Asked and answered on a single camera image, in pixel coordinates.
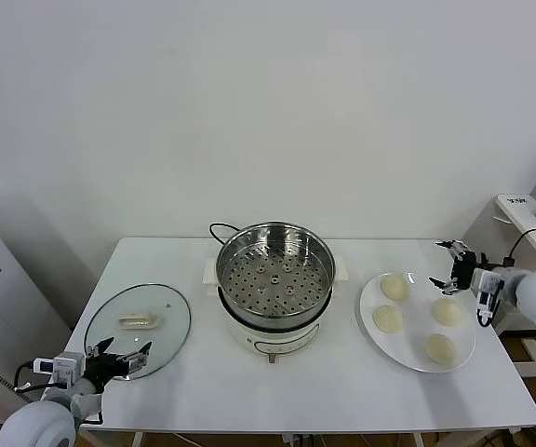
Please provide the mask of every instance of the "stainless steel steamer basket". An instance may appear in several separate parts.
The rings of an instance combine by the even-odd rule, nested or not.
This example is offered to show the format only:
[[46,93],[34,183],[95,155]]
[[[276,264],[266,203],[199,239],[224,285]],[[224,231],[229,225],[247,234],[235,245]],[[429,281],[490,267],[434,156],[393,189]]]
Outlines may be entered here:
[[[212,231],[210,233],[223,243]],[[219,294],[227,311],[265,332],[300,329],[329,303],[334,257],[316,234],[292,223],[248,226],[223,243],[216,262]]]

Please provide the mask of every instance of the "dough ball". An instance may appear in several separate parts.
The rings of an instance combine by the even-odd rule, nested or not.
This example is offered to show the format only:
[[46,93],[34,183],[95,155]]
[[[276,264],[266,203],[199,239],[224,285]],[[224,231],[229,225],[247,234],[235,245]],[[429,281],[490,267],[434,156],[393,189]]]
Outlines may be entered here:
[[435,333],[427,339],[427,355],[435,363],[451,365],[456,361],[456,346],[446,335]]
[[381,287],[384,294],[391,300],[402,301],[409,298],[409,284],[402,273],[386,275],[382,279]]
[[393,305],[381,305],[371,315],[373,322],[382,332],[395,333],[402,330],[402,313]]
[[444,326],[456,326],[464,315],[462,308],[449,298],[441,298],[432,305],[432,315]]

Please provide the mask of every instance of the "metal rim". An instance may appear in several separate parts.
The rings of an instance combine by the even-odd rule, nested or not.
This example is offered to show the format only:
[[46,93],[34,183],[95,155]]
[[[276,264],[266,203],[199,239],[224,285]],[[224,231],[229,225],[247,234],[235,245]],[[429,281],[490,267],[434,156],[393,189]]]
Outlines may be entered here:
[[134,289],[137,289],[139,287],[145,287],[145,286],[160,286],[160,287],[164,287],[166,289],[170,289],[174,292],[176,292],[180,297],[181,299],[185,302],[185,307],[187,307],[187,315],[189,316],[190,318],[190,324],[189,326],[187,327],[187,332],[185,333],[185,336],[183,337],[183,341],[181,342],[179,348],[177,348],[177,350],[175,350],[175,353],[167,360],[167,363],[165,363],[164,365],[158,367],[158,369],[146,374],[146,375],[142,375],[140,377],[135,377],[135,378],[124,378],[124,377],[121,377],[121,376],[116,376],[113,378],[113,380],[119,380],[119,381],[133,381],[133,380],[138,380],[138,379],[141,379],[142,377],[148,377],[160,370],[162,370],[165,366],[167,366],[173,359],[175,359],[175,357],[177,356],[177,354],[180,353],[181,349],[183,348],[183,345],[185,345],[185,341],[187,340],[187,337],[189,337],[190,335],[190,331],[192,330],[192,309],[190,308],[190,304],[187,302],[187,300],[185,299],[185,297],[183,296],[183,294],[178,291],[177,289],[175,289],[174,287],[170,287],[168,286],[167,284],[160,284],[158,282],[144,282],[144,283],[141,283],[141,284],[136,284],[134,286],[130,286],[128,287],[127,289],[123,289],[122,291],[120,291],[119,293],[115,294],[114,296],[112,296],[111,298],[109,298],[107,301],[105,301],[105,303],[99,307],[99,310],[96,311],[96,313],[92,316],[92,318],[90,319],[90,321],[88,322],[88,325],[86,327],[86,330],[84,332],[84,352],[86,352],[86,348],[87,348],[87,344],[86,344],[86,339],[87,339],[87,335],[88,335],[88,330],[90,329],[90,326],[92,325],[92,322],[94,321],[94,319],[96,318],[96,316],[101,312],[101,310],[107,305],[109,304],[112,300],[114,300],[117,296],[121,295],[122,293],[125,293],[127,291],[131,291],[131,290],[134,290]]
[[[237,239],[239,239],[240,237],[243,237],[244,235],[248,234],[248,233],[251,233],[253,232],[254,230],[258,230],[258,229],[261,229],[261,228],[269,228],[269,227],[281,227],[281,228],[288,228],[288,229],[292,229],[294,231],[298,231],[302,234],[305,234],[306,236],[310,237],[313,242],[317,243],[320,248],[326,253],[326,255],[328,256],[328,258],[330,259],[331,261],[331,271],[328,271],[328,269],[323,266],[321,264],[321,262],[319,261],[319,259],[317,259],[317,261],[320,263],[320,267],[323,268],[324,270],[324,273],[326,274],[327,278],[328,278],[328,281],[327,281],[327,284],[323,284],[323,287],[324,287],[324,290],[322,290],[321,287],[319,287],[319,285],[317,284],[314,284],[312,282],[312,286],[316,286],[317,287],[317,291],[319,291],[319,297],[316,297],[317,299],[314,301],[312,300],[312,304],[311,305],[304,305],[301,309],[299,310],[293,310],[293,309],[289,309],[287,308],[286,311],[287,311],[287,314],[284,316],[284,317],[281,317],[280,315],[267,315],[266,313],[264,312],[261,312],[260,310],[254,310],[252,308],[252,306],[249,306],[249,305],[246,305],[245,304],[245,300],[242,300],[242,302],[240,303],[237,299],[238,296],[237,294],[233,296],[231,296],[231,292],[234,292],[231,290],[231,288],[228,287],[227,284],[225,284],[224,282],[224,278],[223,278],[223,272],[221,271],[221,267],[220,267],[220,260],[221,260],[221,257],[224,256],[224,253],[230,249],[231,245],[235,243],[235,241]],[[316,234],[314,233],[313,231],[305,228],[305,227],[302,227],[302,226],[299,226],[299,225],[296,225],[294,223],[285,223],[285,222],[279,222],[279,221],[271,221],[271,222],[264,222],[264,223],[255,223],[253,225],[249,225],[245,228],[242,228],[241,230],[237,231],[235,234],[233,234],[231,237],[229,237],[225,242],[224,244],[222,245],[221,247],[221,250],[219,251],[219,254],[218,254],[218,257],[217,257],[217,263],[216,263],[216,275],[217,275],[217,279],[219,281],[219,284],[225,289],[225,292],[224,294],[226,295],[226,297],[228,298],[228,302],[229,304],[232,304],[234,306],[236,306],[237,309],[239,309],[241,312],[244,312],[244,315],[246,314],[251,314],[251,315],[255,315],[256,317],[258,318],[266,318],[266,319],[277,319],[277,318],[289,318],[289,317],[296,317],[296,316],[300,316],[302,314],[304,314],[305,312],[307,312],[308,310],[311,310],[315,305],[317,305],[319,302],[321,301],[324,301],[326,300],[326,298],[328,297],[328,294],[331,292],[331,289],[332,289],[332,284],[334,282],[334,276],[335,276],[335,269],[336,269],[336,266],[334,264],[334,255],[332,254],[332,252],[330,251],[328,245]]]

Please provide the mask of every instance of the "floor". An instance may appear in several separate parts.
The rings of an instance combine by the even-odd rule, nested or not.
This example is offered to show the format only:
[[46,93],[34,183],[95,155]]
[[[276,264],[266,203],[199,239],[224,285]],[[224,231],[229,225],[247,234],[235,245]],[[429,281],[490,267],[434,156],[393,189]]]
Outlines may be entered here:
[[[524,347],[520,344],[520,341],[516,338],[505,338],[502,342],[510,354],[513,361],[526,361],[529,359]],[[530,394],[536,402],[536,379],[525,379],[525,384],[530,391]],[[110,438],[107,442],[114,447],[131,447],[133,435],[130,433],[114,433],[107,434]],[[491,435],[490,444],[486,445],[486,441],[482,440],[476,447],[505,447],[502,443],[499,434],[497,438],[494,438],[496,434]],[[282,438],[280,436],[272,435],[190,435],[190,440],[194,440],[204,447],[284,447]],[[323,440],[327,447],[413,447],[415,445],[412,435],[405,434],[400,438],[398,435],[365,435],[365,442],[358,435],[327,435]],[[427,433],[423,435],[423,441],[425,447],[431,447],[436,441],[436,434]],[[315,446],[312,445],[310,440],[305,440],[303,447],[324,447],[319,437],[314,439]],[[522,447],[534,446],[535,444],[529,443],[528,440],[521,437],[521,440],[517,441]],[[191,447],[191,444],[184,440],[168,435],[168,434],[147,434],[144,438],[144,447]],[[91,444],[85,440],[80,439],[76,443],[76,447],[91,447]]]

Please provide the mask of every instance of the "white table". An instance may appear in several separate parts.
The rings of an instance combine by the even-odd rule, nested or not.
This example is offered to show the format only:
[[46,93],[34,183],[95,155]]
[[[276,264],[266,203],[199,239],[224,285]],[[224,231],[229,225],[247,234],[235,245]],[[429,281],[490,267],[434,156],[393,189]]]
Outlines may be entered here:
[[[476,329],[476,350],[456,372],[415,372],[389,359],[360,330],[355,305],[365,283],[407,270],[446,278],[447,251],[429,240],[329,240],[349,280],[332,299],[316,339],[269,364],[227,332],[221,303],[202,284],[213,239],[122,239],[87,303],[67,350],[83,351],[96,311],[140,283],[177,288],[192,329],[168,366],[133,382],[112,381],[100,430],[213,433],[378,433],[479,430],[439,445],[461,445],[498,427],[536,425],[536,405],[493,329]],[[467,291],[457,295],[474,309]]]

